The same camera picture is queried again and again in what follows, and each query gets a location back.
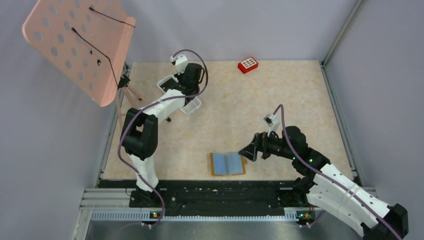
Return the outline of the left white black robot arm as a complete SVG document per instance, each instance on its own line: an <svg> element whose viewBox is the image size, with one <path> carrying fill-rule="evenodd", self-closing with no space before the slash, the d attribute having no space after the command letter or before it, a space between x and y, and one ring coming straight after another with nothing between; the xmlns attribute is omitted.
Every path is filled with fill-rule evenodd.
<svg viewBox="0 0 424 240"><path fill-rule="evenodd" d="M136 201L149 207L164 205L157 190L159 179L153 158L159 143L159 124L194 101L205 73L206 68L198 63L182 63L176 74L159 82L165 88L161 97L143 108L127 111L119 143L131 159L128 166L136 174L136 187L131 193Z"/></svg>

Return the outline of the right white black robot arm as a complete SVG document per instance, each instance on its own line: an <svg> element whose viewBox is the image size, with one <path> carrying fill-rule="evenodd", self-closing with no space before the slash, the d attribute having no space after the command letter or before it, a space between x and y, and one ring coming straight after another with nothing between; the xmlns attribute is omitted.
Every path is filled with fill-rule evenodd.
<svg viewBox="0 0 424 240"><path fill-rule="evenodd" d="M299 206L319 207L351 227L364 240L402 240L409 233L408 211L399 203L379 200L339 171L319 151L308 146L296 126L282 136L255 133L250 144L238 154L255 162L277 156L290 159L302 175L295 180L293 200Z"/></svg>

